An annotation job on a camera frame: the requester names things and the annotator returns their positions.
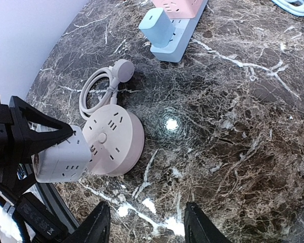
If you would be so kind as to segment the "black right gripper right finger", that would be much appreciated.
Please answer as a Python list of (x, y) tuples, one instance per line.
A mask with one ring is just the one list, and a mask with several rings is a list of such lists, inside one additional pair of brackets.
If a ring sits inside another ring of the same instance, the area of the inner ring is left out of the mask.
[(195, 202), (187, 202), (184, 212), (185, 242), (230, 243)]

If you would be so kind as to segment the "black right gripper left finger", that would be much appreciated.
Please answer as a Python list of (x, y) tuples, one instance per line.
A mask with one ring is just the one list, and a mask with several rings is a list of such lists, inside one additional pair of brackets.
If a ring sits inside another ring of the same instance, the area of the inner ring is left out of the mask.
[(70, 242), (109, 242), (110, 208), (101, 201), (79, 228), (70, 236)]

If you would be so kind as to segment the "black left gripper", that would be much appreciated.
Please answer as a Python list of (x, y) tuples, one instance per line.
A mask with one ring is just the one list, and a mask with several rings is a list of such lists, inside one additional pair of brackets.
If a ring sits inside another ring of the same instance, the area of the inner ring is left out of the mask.
[[(21, 98), (12, 96), (9, 107), (0, 101), (0, 191), (22, 195), (35, 183), (27, 172), (30, 157), (73, 135), (65, 122), (47, 116)], [(18, 177), (26, 172), (25, 178)]]

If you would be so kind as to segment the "white cube socket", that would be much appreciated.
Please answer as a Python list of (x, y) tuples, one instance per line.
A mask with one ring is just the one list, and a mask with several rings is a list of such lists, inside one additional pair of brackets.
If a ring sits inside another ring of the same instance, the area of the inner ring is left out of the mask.
[(71, 137), (32, 156), (37, 182), (74, 182), (86, 170), (92, 159), (89, 145), (80, 127), (71, 128)]

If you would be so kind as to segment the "pink round socket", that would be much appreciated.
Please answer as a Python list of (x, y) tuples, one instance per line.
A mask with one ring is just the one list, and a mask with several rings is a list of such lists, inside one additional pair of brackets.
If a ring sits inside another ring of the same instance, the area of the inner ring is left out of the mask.
[(83, 135), (90, 147), (88, 171), (117, 177), (138, 162), (144, 147), (144, 129), (139, 118), (118, 105), (105, 105), (87, 120)]

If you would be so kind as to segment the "blue power strip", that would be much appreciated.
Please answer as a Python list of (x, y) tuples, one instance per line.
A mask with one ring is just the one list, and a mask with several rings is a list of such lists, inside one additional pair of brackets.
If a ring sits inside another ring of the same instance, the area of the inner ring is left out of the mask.
[(192, 19), (171, 19), (175, 27), (173, 37), (162, 48), (151, 45), (150, 51), (160, 61), (178, 63), (182, 59), (188, 43), (199, 23), (208, 1), (202, 1), (196, 17)]

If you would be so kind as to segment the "blue cube plug adapter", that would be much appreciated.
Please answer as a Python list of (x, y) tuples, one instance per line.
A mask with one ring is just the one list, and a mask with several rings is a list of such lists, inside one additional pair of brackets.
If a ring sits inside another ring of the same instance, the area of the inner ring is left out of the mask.
[(150, 9), (139, 23), (139, 29), (156, 48), (167, 46), (175, 32), (163, 8)]

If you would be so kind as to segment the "pink cube socket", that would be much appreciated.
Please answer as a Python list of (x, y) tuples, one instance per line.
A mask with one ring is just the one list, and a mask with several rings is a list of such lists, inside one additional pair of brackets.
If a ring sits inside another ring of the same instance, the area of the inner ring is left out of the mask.
[(208, 1), (202, 0), (151, 0), (156, 8), (163, 8), (170, 19), (192, 19), (204, 10)]

